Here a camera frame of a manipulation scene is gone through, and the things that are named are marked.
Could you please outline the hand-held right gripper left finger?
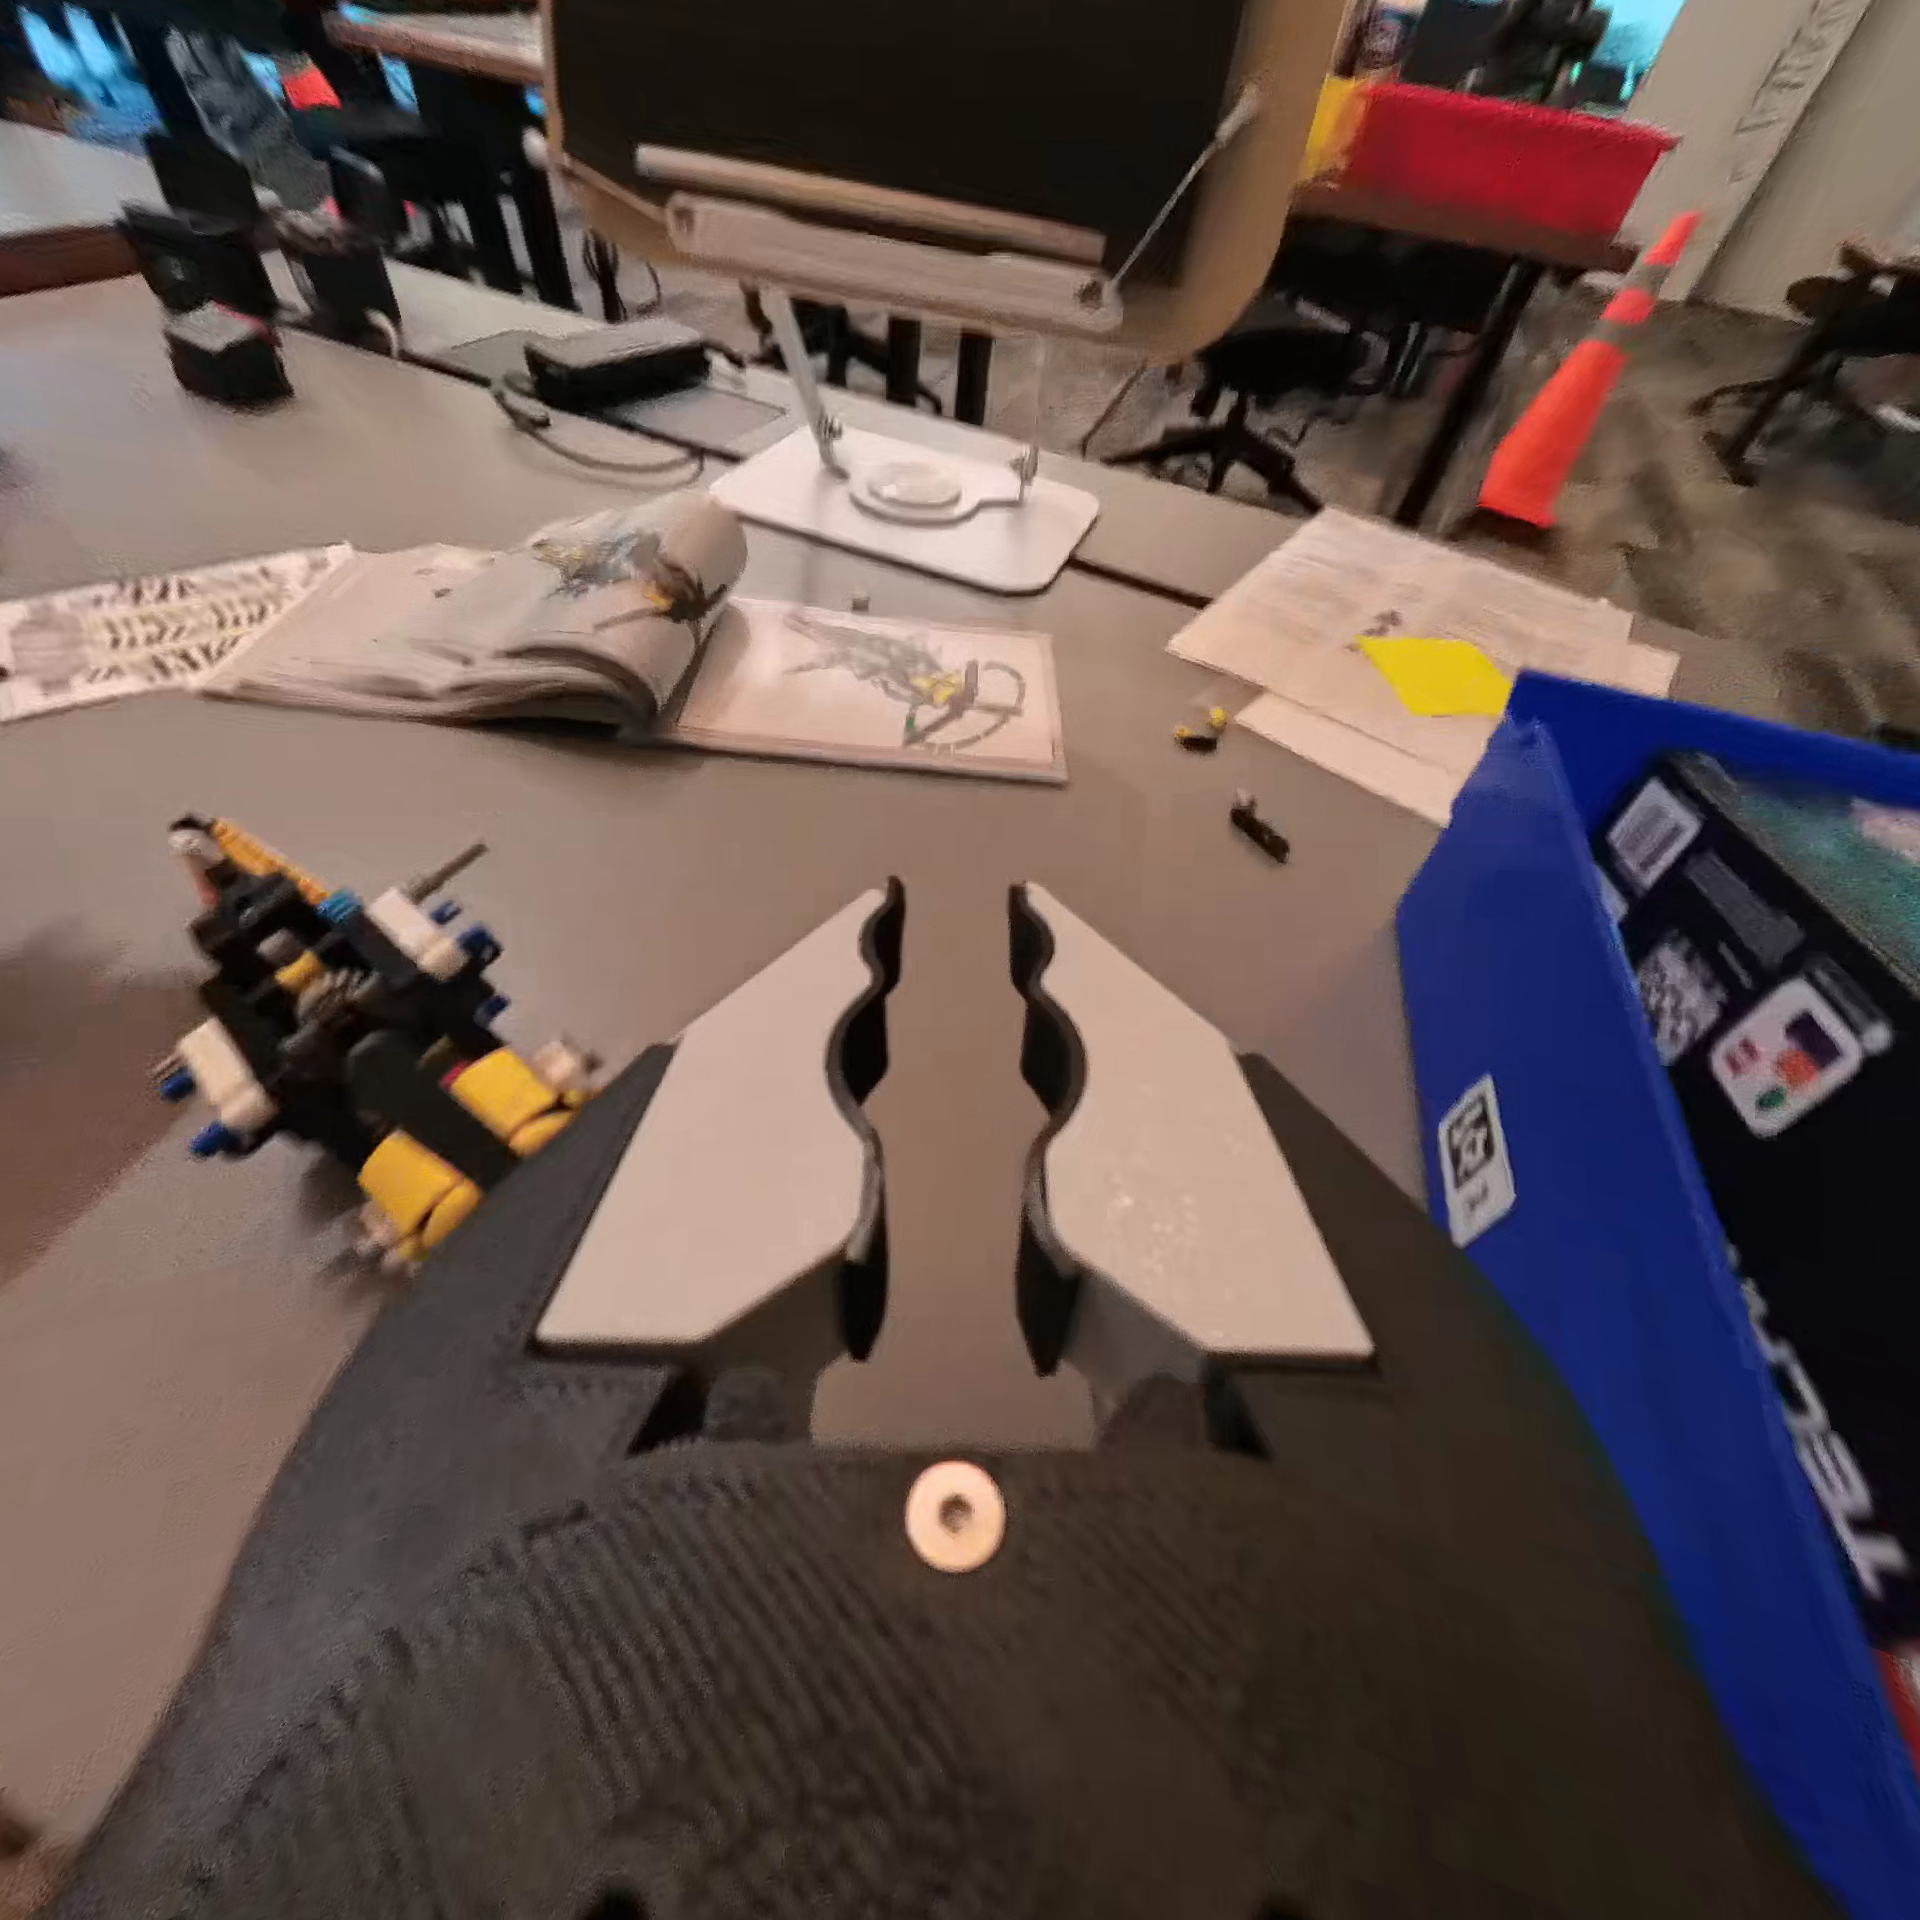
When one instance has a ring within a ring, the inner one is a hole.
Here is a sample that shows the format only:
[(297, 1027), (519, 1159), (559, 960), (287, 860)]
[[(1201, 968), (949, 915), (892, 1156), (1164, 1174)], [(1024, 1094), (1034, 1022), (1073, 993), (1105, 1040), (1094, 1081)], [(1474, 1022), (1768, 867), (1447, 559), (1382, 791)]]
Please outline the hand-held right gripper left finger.
[(883, 1147), (906, 900), (887, 879), (667, 1046), (537, 1320), (551, 1358), (872, 1358), (889, 1301)]

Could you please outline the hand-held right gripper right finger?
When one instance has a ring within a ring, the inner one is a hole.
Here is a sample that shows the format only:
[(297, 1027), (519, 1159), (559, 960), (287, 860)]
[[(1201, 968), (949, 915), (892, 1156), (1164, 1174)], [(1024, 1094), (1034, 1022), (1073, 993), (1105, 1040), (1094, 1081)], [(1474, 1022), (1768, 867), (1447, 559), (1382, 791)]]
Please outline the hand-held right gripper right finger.
[(1010, 887), (1007, 945), (1041, 1106), (1014, 1277), (1035, 1374), (1118, 1404), (1154, 1377), (1372, 1367), (1236, 1044), (1037, 883)]

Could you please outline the yellow black lego helicopter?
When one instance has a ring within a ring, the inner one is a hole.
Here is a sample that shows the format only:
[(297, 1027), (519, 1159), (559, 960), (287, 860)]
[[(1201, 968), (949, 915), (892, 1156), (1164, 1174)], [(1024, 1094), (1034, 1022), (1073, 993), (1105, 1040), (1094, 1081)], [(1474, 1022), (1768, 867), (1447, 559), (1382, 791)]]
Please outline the yellow black lego helicopter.
[(487, 844), (363, 895), (228, 819), (167, 831), (208, 972), (202, 1022), (152, 1087), (205, 1109), (193, 1157), (241, 1162), (276, 1138), (330, 1157), (363, 1198), (361, 1250), (411, 1272), (597, 1096), (597, 1056), (525, 1053), (497, 1027), (501, 945), (450, 893)]

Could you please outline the lego instruction booklet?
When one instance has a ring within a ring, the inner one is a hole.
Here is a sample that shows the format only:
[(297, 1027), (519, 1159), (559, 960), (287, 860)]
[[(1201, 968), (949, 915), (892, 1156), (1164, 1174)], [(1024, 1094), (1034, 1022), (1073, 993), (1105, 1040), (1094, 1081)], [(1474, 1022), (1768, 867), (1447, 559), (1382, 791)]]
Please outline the lego instruction booklet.
[(551, 522), (497, 553), (355, 554), (202, 690), (446, 726), (559, 724), (643, 748), (1068, 782), (1053, 644), (742, 594), (710, 492)]

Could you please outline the black lego set box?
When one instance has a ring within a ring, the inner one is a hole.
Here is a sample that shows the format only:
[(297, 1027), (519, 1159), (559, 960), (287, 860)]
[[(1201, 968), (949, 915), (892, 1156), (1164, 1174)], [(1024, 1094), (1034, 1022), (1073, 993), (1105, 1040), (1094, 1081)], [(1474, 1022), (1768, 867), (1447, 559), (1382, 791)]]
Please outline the black lego set box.
[(1602, 900), (1789, 1444), (1915, 1750), (1915, 810), (1655, 757)]

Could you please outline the lego sticker sheet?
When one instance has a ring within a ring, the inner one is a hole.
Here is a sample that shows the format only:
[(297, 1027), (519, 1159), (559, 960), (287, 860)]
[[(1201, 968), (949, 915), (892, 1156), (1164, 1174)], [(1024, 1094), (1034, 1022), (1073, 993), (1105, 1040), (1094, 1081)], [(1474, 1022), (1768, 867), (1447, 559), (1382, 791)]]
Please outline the lego sticker sheet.
[(5, 603), (1, 720), (195, 690), (355, 559), (335, 543)]

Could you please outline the blue plastic bin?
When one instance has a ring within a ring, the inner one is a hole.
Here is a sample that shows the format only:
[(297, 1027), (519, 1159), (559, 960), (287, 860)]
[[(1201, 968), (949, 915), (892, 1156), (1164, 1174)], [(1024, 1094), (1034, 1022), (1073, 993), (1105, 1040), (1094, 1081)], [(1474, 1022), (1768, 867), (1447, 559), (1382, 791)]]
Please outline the blue plastic bin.
[(1573, 1388), (1816, 1874), (1915, 1916), (1915, 1750), (1596, 875), (1596, 828), (1676, 750), (1915, 810), (1914, 753), (1524, 673), (1398, 905), (1430, 1212)]

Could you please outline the white printed paper sheet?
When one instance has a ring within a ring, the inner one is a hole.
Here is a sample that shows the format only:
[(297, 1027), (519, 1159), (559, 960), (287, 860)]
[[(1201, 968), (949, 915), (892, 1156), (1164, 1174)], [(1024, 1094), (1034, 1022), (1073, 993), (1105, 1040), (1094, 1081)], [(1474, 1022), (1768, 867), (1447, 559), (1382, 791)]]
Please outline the white printed paper sheet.
[[(1525, 670), (1661, 697), (1676, 657), (1640, 642), (1522, 644), (1469, 639), (1497, 660), (1512, 685)], [(1259, 687), (1238, 713), (1240, 726), (1346, 782), (1442, 828), (1469, 773), (1501, 720), (1409, 715), (1356, 642), (1343, 645), (1270, 644), (1246, 655), (1236, 673)]]
[(1416, 715), (1367, 653), (1386, 642), (1474, 648), (1504, 683), (1531, 670), (1631, 687), (1631, 616), (1364, 517), (1324, 511), (1193, 615), (1167, 650), (1378, 744), (1464, 758), (1501, 718)]

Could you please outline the yellow sticky note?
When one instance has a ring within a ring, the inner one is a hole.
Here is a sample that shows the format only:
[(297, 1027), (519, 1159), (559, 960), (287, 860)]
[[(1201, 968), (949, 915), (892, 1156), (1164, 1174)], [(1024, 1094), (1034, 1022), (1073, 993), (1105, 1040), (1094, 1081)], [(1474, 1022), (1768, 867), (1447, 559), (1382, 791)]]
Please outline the yellow sticky note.
[(1495, 722), (1510, 699), (1510, 675), (1469, 639), (1367, 635), (1356, 645), (1413, 716)]

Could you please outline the black office chair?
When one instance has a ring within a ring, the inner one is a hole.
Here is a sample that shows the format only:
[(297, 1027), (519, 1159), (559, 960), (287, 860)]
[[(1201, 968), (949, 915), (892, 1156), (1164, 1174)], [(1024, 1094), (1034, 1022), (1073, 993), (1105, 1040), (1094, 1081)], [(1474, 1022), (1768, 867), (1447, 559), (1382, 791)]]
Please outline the black office chair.
[(1198, 474), (1210, 496), (1226, 492), (1233, 471), (1246, 471), (1270, 505), (1321, 514), (1324, 501), (1300, 478), (1300, 447), (1319, 421), (1382, 390), (1378, 344), (1356, 330), (1262, 325), (1207, 347), (1196, 367), (1187, 423), (1104, 465), (1161, 480)]

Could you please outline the black power brick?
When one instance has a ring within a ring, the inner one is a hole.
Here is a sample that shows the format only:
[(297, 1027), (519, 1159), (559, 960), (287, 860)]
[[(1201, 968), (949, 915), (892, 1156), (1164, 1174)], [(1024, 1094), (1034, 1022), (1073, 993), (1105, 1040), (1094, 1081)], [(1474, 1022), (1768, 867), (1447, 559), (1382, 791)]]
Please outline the black power brick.
[(670, 397), (708, 379), (706, 340), (677, 322), (638, 321), (522, 347), (533, 394), (574, 416)]

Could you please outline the orange traffic cone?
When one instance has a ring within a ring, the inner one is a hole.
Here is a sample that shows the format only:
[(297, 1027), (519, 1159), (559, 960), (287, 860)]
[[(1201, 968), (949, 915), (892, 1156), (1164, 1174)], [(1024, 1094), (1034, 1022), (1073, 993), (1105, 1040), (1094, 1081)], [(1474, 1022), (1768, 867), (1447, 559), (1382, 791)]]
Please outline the orange traffic cone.
[(1680, 214), (1639, 256), (1591, 330), (1495, 447), (1476, 495), (1481, 517), (1534, 534), (1555, 527), (1562, 491), (1620, 384), (1627, 350), (1699, 227), (1699, 209)]

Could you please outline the black device with red mark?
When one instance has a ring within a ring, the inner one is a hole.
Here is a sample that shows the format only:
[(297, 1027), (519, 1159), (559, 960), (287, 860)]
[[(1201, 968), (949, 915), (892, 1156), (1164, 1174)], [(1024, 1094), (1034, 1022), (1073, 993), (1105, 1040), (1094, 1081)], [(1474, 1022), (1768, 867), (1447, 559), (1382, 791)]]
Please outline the black device with red mark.
[(207, 300), (161, 318), (161, 345), (178, 389), (191, 397), (237, 411), (294, 397), (276, 328), (259, 318)]

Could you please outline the red plastic bin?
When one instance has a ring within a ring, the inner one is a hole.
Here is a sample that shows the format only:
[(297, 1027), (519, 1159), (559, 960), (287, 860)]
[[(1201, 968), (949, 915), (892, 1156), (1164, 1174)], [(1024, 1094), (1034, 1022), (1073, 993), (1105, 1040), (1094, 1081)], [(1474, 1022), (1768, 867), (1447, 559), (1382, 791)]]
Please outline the red plastic bin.
[(1580, 240), (1612, 240), (1680, 147), (1634, 120), (1420, 83), (1372, 83), (1356, 103), (1341, 184)]

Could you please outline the monitor on white stand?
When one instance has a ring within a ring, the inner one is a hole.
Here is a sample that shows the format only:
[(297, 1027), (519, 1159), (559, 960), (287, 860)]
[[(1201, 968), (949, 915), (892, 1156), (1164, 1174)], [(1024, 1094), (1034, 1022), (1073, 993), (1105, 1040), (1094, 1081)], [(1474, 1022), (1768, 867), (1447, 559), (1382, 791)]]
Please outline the monitor on white stand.
[(1035, 444), (835, 414), (793, 300), (1179, 362), (1276, 251), (1338, 2), (550, 2), (550, 156), (587, 229), (752, 289), (802, 427), (710, 485), (742, 522), (1045, 593), (1091, 492)]

